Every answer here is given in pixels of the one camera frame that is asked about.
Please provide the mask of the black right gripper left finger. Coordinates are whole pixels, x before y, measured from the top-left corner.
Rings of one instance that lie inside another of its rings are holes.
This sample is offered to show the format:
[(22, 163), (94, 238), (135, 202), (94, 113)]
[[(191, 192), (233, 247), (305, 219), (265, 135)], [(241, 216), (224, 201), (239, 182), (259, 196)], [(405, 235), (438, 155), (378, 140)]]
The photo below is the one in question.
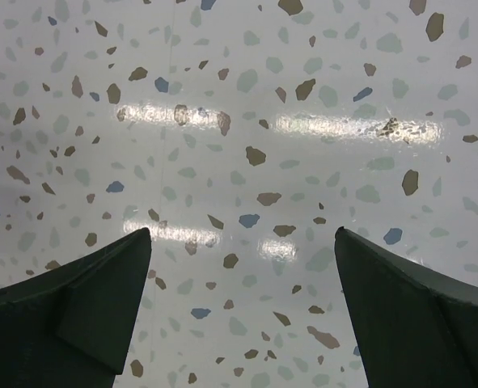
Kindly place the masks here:
[(0, 289), (0, 387), (111, 387), (149, 271), (148, 228)]

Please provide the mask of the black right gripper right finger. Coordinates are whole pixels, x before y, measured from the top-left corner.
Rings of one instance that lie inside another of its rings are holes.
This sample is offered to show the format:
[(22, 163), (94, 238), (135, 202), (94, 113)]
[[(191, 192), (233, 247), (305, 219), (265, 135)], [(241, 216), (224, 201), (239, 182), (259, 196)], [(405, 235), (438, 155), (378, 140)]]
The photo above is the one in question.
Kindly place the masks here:
[(478, 287), (344, 227), (334, 253), (370, 387), (478, 387)]

